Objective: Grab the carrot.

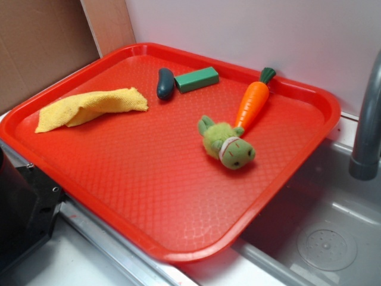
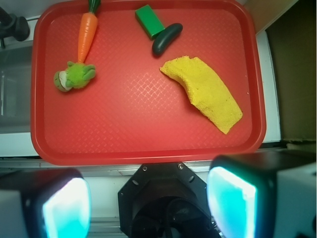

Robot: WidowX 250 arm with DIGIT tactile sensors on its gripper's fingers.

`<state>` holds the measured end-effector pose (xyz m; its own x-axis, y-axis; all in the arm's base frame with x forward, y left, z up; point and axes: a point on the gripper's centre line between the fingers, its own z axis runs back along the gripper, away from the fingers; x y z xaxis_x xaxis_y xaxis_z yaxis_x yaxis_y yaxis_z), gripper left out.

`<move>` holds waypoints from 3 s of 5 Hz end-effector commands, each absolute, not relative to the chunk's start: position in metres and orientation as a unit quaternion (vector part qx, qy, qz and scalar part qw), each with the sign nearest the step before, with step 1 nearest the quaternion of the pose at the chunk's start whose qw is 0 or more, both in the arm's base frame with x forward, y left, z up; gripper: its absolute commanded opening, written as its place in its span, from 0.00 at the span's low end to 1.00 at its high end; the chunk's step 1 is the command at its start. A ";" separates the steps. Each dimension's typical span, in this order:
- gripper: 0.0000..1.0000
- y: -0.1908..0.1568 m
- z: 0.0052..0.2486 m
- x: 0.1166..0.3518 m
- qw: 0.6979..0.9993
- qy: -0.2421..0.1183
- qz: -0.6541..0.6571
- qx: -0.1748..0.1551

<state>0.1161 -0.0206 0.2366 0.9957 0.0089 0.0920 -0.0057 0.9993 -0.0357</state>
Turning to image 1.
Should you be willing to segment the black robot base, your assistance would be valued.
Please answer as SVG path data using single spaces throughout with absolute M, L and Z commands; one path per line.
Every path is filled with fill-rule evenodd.
M 15 167 L 1 151 L 1 273 L 52 236 L 63 190 L 38 167 Z

